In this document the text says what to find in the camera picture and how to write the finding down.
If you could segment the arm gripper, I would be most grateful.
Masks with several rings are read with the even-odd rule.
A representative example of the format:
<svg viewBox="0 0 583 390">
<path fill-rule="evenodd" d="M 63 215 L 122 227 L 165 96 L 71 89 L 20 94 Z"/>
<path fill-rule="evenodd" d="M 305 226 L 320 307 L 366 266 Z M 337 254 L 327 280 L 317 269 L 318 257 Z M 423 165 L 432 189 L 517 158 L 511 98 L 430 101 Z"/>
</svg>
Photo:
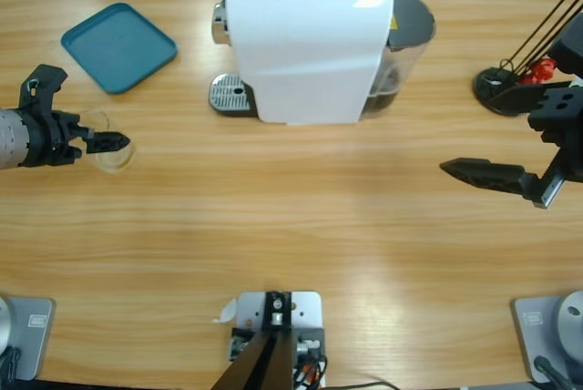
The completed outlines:
<svg viewBox="0 0 583 390">
<path fill-rule="evenodd" d="M 83 155 L 82 149 L 70 144 L 73 139 L 86 142 L 87 154 L 116 152 L 131 140 L 120 132 L 94 132 L 80 125 L 80 116 L 63 111 L 31 113 L 20 111 L 28 141 L 21 167 L 63 166 L 74 164 Z"/>
<path fill-rule="evenodd" d="M 568 81 L 513 86 L 490 98 L 489 109 L 532 112 L 529 126 L 541 133 L 543 142 L 558 147 L 543 175 L 539 178 L 518 165 L 470 158 L 443 162 L 442 171 L 475 188 L 520 195 L 540 209 L 550 207 L 565 181 L 582 182 L 582 87 Z"/>
</svg>

